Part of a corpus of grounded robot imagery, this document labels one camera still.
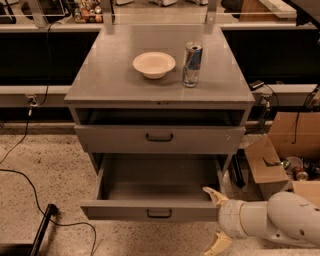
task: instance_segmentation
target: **drawer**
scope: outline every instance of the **drawer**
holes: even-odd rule
[[[92,220],[217,221],[218,209],[202,190],[224,193],[216,161],[209,155],[104,155],[94,199],[81,208]]]
[[[244,127],[77,125],[90,153],[236,153]]]

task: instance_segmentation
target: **soda can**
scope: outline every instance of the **soda can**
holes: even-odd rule
[[[202,57],[202,45],[198,42],[188,42],[185,46],[182,82],[186,87],[198,84]]]

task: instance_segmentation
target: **cardboard box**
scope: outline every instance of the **cardboard box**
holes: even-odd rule
[[[297,156],[318,162],[320,113],[278,112],[268,134],[245,148],[245,154],[265,200],[293,189],[320,206],[320,181],[292,182],[281,165],[267,166],[264,161],[280,163],[280,159]]]

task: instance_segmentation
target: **terrazzo floor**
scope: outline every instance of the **terrazzo floor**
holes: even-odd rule
[[[0,130],[0,159],[23,136],[23,129]],[[68,224],[88,222],[80,208],[91,199],[96,174],[72,129],[32,129],[0,165],[26,174],[34,184],[40,207],[55,204],[54,219]],[[228,196],[260,200],[261,195],[244,168],[247,186],[237,188],[224,177]],[[32,243],[42,215],[33,190],[24,177],[0,172],[0,244]],[[96,229],[95,256],[199,256],[210,245],[215,222],[89,221]],[[93,230],[85,225],[60,227],[49,224],[40,255],[90,255]],[[221,255],[320,255],[320,249],[301,249],[266,240],[237,240]]]

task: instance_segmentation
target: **white bowl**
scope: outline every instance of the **white bowl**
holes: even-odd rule
[[[146,52],[137,56],[133,61],[134,68],[150,79],[165,76],[175,65],[174,58],[163,52]]]

